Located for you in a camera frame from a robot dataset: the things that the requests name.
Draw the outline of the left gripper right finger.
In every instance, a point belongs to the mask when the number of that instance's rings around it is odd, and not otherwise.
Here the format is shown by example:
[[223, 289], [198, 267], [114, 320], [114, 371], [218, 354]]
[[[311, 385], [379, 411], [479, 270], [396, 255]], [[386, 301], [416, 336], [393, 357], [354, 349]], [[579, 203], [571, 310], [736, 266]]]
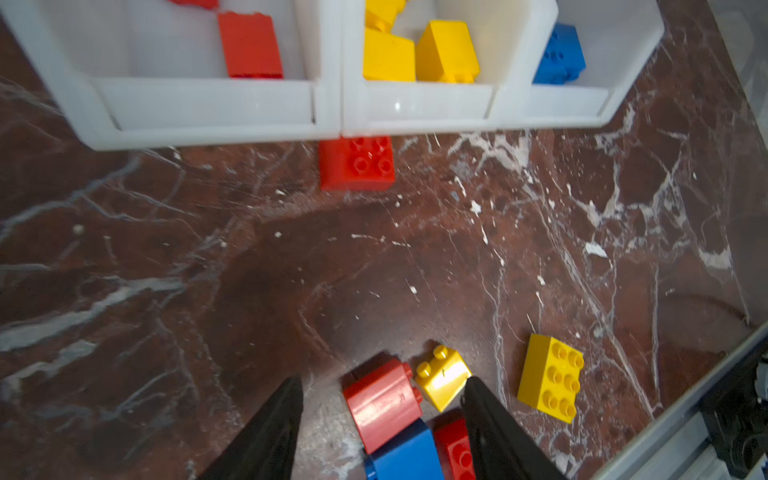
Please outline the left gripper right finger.
[[477, 479], [566, 480], [480, 378], [467, 380], [461, 409]]

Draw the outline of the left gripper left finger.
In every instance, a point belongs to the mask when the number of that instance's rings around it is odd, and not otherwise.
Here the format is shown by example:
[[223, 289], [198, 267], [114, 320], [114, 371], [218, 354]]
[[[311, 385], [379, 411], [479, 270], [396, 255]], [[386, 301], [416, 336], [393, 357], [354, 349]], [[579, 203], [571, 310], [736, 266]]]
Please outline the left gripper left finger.
[[289, 479], [302, 412], [301, 378], [289, 377], [200, 477]]

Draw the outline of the long red lego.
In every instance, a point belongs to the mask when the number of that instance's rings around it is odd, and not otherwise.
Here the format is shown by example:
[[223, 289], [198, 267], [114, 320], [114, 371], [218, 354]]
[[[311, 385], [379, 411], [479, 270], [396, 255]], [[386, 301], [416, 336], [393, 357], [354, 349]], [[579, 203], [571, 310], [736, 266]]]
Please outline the long red lego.
[[434, 431], [443, 474], [446, 479], [475, 480], [473, 457], [466, 421], [459, 418]]
[[192, 6], [206, 10], [216, 10], [219, 8], [219, 0], [170, 0], [176, 5]]

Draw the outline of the long yellow lego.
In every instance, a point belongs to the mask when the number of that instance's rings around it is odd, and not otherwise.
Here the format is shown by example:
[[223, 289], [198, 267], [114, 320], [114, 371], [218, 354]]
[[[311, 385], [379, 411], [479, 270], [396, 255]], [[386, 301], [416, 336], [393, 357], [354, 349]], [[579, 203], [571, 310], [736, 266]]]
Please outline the long yellow lego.
[[581, 391], [583, 354], [555, 339], [532, 334], [529, 339], [517, 399], [536, 410], [571, 424]]

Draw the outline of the blue lego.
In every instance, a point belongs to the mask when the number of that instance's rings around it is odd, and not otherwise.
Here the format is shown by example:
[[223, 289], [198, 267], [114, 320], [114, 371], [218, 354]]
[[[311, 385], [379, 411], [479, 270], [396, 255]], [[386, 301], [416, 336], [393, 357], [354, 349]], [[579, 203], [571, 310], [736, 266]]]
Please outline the blue lego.
[[586, 68], [577, 30], [556, 23], [534, 76], [534, 84], [563, 85], [577, 80]]
[[368, 480], [444, 479], [432, 432], [421, 419], [368, 455], [364, 468]]

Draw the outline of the small yellow lego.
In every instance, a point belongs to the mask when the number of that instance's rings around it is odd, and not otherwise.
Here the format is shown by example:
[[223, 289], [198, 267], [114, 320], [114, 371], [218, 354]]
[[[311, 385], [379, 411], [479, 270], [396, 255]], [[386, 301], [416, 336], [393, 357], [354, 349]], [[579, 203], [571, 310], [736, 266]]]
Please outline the small yellow lego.
[[443, 412], [471, 376], [471, 370], [457, 350], [438, 344], [432, 358], [418, 365], [415, 381], [432, 405]]

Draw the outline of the red lego square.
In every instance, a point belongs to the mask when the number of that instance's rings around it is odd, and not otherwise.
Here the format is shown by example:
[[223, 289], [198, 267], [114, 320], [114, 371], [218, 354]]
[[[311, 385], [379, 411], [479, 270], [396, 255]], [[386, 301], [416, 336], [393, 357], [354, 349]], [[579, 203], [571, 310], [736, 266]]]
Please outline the red lego square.
[[372, 454], [422, 416], [411, 367], [397, 358], [343, 390], [364, 450]]

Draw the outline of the small red lego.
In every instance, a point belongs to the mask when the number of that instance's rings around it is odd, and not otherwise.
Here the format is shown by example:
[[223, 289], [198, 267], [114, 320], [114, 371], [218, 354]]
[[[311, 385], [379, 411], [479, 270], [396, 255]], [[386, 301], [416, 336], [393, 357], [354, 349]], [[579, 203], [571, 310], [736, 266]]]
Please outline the small red lego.
[[254, 13], [217, 15], [230, 78], [283, 79], [283, 66], [273, 20]]

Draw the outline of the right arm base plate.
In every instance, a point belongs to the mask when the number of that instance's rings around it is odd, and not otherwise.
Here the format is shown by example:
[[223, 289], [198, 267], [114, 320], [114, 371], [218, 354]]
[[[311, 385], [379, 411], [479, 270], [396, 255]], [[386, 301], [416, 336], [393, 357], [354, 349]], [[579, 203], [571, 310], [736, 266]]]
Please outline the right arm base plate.
[[767, 355], [737, 364], [704, 396], [700, 412], [718, 458], [746, 478], [767, 455]]

